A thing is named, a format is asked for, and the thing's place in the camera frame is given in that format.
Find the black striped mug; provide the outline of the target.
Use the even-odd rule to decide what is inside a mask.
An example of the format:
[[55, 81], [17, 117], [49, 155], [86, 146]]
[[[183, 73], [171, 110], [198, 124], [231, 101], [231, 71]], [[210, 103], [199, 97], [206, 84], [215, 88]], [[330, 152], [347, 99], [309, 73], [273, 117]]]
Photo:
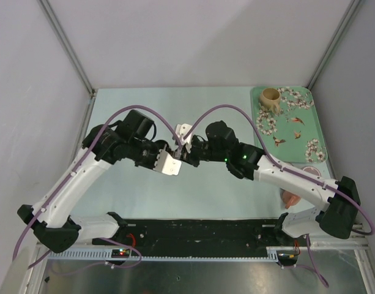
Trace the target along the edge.
[[314, 167], [314, 166], [311, 166], [311, 165], [307, 165], [307, 166], [304, 166], [301, 168], [301, 170], [305, 171], [305, 172], [308, 172], [308, 173], [311, 173], [315, 176], [322, 176], [321, 172], [319, 171], [318, 168]]

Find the salmon pink mug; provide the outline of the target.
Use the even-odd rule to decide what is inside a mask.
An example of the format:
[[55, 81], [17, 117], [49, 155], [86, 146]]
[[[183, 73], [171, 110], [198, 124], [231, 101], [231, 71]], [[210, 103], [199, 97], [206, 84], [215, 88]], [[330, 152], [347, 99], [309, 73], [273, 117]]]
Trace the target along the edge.
[[281, 199], [284, 203], [285, 209], [289, 209], [292, 206], [295, 206], [300, 201], [300, 197], [290, 193], [289, 191], [284, 190], [281, 194]]

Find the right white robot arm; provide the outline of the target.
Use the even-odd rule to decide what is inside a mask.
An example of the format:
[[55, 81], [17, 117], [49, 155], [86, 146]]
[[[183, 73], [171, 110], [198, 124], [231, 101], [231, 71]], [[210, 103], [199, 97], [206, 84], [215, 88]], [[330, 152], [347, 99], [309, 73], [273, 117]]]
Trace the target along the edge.
[[280, 216], [274, 230], [278, 244], [287, 246], [302, 235], [320, 232], [338, 239], [350, 237], [360, 203], [352, 179], [322, 179], [286, 164], [261, 148], [239, 141], [223, 121], [206, 127], [206, 139], [194, 135], [191, 129], [186, 125], [177, 131], [184, 145], [180, 156], [184, 162], [194, 167], [202, 161], [224, 162], [236, 178], [273, 184], [313, 205]]

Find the right aluminium frame post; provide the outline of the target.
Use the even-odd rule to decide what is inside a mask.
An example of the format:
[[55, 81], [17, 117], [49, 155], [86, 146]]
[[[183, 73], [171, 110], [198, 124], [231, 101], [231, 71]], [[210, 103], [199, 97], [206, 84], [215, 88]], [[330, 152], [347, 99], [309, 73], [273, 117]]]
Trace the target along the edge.
[[325, 68], [328, 66], [331, 58], [338, 49], [341, 41], [349, 30], [351, 24], [355, 20], [358, 12], [362, 8], [365, 1], [362, 0], [352, 0], [350, 1], [344, 15], [341, 17], [338, 26], [336, 27], [323, 55], [321, 56], [316, 68], [314, 69], [306, 88], [310, 91], [313, 89], [314, 85], [318, 81], [319, 77], [324, 72]]

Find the left aluminium frame post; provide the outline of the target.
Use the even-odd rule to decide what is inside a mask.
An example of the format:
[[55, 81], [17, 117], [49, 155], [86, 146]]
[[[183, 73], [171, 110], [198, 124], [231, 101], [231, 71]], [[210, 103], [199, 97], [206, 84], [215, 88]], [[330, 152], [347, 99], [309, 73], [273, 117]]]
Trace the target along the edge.
[[52, 5], [47, 0], [37, 0], [39, 7], [41, 8], [46, 20], [48, 21], [51, 29], [53, 30], [57, 40], [61, 44], [68, 60], [70, 61], [74, 71], [76, 72], [80, 82], [83, 84], [90, 98], [94, 96], [94, 88], [90, 82], [82, 63], [80, 62], [78, 55], [73, 48], [68, 35], [66, 34], [61, 22], [56, 15], [56, 12], [52, 8]]

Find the green floral tray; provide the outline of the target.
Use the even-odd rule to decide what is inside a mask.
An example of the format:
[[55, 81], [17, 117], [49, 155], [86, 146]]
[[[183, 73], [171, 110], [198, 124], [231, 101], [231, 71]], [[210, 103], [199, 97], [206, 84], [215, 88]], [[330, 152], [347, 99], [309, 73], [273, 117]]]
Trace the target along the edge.
[[279, 86], [279, 114], [266, 111], [259, 102], [267, 86], [250, 91], [252, 116], [268, 152], [279, 160], [314, 164], [327, 160], [327, 148], [319, 124], [313, 95], [301, 86]]

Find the aluminium base profile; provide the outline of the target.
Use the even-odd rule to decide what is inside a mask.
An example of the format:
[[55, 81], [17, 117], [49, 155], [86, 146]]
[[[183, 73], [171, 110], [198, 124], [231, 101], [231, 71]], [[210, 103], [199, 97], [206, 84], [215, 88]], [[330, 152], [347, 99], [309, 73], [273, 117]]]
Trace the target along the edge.
[[363, 247], [368, 245], [365, 236], [352, 232], [351, 228], [318, 226], [321, 231], [310, 235], [314, 247]]

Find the aluminium frame post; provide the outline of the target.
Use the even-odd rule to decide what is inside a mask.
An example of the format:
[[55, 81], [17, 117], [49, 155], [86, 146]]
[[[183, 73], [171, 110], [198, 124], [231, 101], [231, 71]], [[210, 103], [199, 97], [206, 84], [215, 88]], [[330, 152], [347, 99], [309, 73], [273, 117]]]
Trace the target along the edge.
[[94, 88], [90, 82], [82, 63], [80, 62], [78, 55], [73, 48], [68, 35], [66, 34], [61, 22], [56, 15], [56, 12], [52, 8], [52, 5], [47, 0], [37, 0], [39, 7], [41, 8], [46, 20], [48, 21], [51, 29], [53, 30], [57, 40], [61, 44], [68, 60], [70, 61], [74, 71], [76, 72], [80, 82], [83, 84], [90, 98], [94, 96]]
[[338, 26], [336, 27], [323, 55], [321, 56], [316, 68], [314, 69], [306, 88], [310, 91], [313, 89], [314, 85], [318, 81], [319, 77], [324, 72], [325, 68], [328, 66], [331, 58], [338, 49], [341, 41], [349, 30], [351, 24], [355, 20], [358, 12], [362, 8], [365, 1], [362, 0], [352, 0], [350, 1], [344, 15], [341, 17]]

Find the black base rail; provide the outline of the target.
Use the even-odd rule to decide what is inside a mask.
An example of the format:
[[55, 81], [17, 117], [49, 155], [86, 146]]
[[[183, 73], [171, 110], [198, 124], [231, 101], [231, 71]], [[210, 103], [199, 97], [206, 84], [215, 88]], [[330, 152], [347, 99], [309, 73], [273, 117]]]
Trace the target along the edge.
[[119, 219], [119, 225], [111, 240], [145, 253], [262, 253], [267, 247], [306, 246], [304, 237], [286, 236], [275, 219]]

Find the beige wooden mug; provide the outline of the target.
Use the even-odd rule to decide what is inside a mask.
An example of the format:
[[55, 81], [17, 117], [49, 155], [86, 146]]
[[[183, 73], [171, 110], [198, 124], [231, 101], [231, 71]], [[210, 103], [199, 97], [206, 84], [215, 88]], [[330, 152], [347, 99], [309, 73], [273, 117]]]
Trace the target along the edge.
[[271, 111], [274, 114], [279, 114], [281, 111], [281, 93], [275, 88], [264, 89], [259, 96], [261, 107], [266, 111]]

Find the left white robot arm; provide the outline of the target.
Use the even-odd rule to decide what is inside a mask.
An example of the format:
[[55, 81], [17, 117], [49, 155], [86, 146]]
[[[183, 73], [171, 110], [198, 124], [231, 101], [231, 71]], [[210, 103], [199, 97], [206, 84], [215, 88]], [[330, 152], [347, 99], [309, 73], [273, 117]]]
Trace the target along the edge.
[[129, 159], [137, 167], [153, 170], [161, 156], [172, 155], [167, 141], [146, 137], [154, 126], [152, 119], [130, 110], [123, 120], [94, 127], [52, 190], [38, 203], [18, 209], [26, 228], [54, 253], [64, 252], [78, 241], [123, 243], [127, 238], [127, 223], [117, 213], [73, 217], [71, 212], [92, 184], [120, 160]]

